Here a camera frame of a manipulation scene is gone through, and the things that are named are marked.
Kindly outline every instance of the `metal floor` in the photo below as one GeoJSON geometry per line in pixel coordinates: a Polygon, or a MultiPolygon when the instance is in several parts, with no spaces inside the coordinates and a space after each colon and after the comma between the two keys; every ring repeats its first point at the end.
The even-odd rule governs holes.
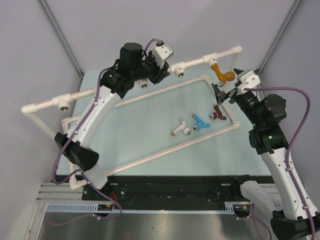
{"type": "MultiPolygon", "coordinates": [[[[113,220],[85,217],[65,226],[79,213],[46,213],[39,240],[257,240],[252,220],[226,214],[124,214],[113,220]]],[[[269,239],[266,229],[260,231],[269,239]]]]}

